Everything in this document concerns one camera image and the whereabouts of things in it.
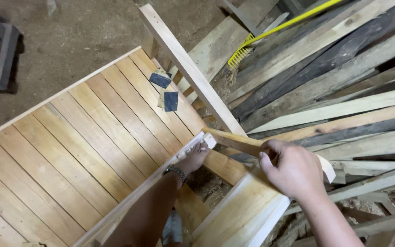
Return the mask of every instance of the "wood scrap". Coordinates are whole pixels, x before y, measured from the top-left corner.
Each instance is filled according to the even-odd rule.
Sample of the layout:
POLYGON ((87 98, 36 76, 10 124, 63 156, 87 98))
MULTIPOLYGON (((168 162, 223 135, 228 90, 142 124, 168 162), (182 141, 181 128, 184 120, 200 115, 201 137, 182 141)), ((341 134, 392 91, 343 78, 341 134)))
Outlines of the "wood scrap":
POLYGON ((395 35, 343 64, 341 67, 307 82, 262 107, 260 110, 255 111, 241 125, 246 131, 251 131, 256 126, 265 124, 278 116, 294 112, 300 106, 314 103, 315 100, 350 86, 346 83, 351 81, 352 78, 393 57, 395 57, 395 35))
POLYGON ((395 30, 395 7, 361 26, 331 49, 319 54, 313 62, 308 57, 283 71, 275 79, 271 79, 237 109, 233 110, 234 117, 242 120, 254 110, 271 103, 294 88, 341 66, 354 58, 361 49, 393 30, 395 30), (290 73, 292 70, 298 73, 292 76, 294 75, 290 73))
POLYGON ((337 41, 393 6, 395 6, 395 0, 361 0, 355 3, 336 18, 326 22, 316 31, 301 39, 291 48, 278 54, 276 58, 258 67, 257 71, 255 71, 255 76, 236 91, 232 92, 228 96, 227 101, 232 102, 243 96, 283 70, 337 41))

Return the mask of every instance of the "wristwatch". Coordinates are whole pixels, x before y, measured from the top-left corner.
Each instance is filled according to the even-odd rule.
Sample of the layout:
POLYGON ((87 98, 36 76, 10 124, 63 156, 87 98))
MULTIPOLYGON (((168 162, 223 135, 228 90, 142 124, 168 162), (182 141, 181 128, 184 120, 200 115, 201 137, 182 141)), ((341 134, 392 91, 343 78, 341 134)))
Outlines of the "wristwatch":
POLYGON ((187 176, 185 175, 185 173, 181 170, 181 168, 175 166, 175 165, 169 165, 167 167, 167 169, 162 173, 162 175, 166 175, 168 172, 170 171, 174 171, 176 173, 179 174, 179 176, 181 176, 182 182, 185 183, 185 180, 187 179, 187 176))

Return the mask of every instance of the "finger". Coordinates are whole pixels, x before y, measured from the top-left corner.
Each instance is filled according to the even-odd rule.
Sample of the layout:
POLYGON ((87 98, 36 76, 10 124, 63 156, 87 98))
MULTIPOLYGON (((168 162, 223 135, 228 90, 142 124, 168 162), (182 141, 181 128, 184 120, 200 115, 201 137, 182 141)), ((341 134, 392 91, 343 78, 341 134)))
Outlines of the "finger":
POLYGON ((278 168, 272 165, 271 159, 264 152, 260 152, 259 156, 260 156, 260 161, 259 161, 260 167, 262 168, 263 172, 267 175, 268 179, 271 182, 274 181, 275 177, 278 176, 278 168))
POLYGON ((267 142, 264 142, 262 144, 262 148, 270 148, 269 156, 272 159, 275 159, 275 157, 277 155, 280 155, 289 145, 290 145, 290 143, 288 143, 288 142, 283 142, 283 141, 278 141, 276 139, 271 139, 267 142))

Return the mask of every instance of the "dirt floor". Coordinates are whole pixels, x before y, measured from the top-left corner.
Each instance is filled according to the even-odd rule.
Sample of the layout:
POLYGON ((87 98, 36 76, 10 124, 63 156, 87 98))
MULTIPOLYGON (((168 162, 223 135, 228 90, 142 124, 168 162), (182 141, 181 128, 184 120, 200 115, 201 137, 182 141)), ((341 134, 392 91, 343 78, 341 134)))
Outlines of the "dirt floor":
MULTIPOLYGON (((186 51, 228 12, 222 0, 0 0, 0 16, 23 34, 16 94, 0 93, 0 126, 141 44, 138 7, 150 3, 186 51)), ((244 0, 232 0, 239 6, 244 0)))

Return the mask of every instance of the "person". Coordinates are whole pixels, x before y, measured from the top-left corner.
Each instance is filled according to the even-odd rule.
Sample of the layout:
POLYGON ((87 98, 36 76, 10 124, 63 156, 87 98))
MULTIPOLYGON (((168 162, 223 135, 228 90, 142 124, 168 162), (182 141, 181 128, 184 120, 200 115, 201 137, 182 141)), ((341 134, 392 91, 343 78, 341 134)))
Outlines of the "person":
MULTIPOLYGON (((283 194, 301 206, 313 230, 318 246, 363 247, 323 186, 323 172, 318 157, 300 146, 269 140, 262 145, 259 164, 266 177, 283 194)), ((183 185, 184 175, 196 171, 208 148, 196 144, 190 154, 168 172, 131 206, 103 247, 154 247, 163 237, 163 246, 180 247, 180 219, 174 201, 183 185)))

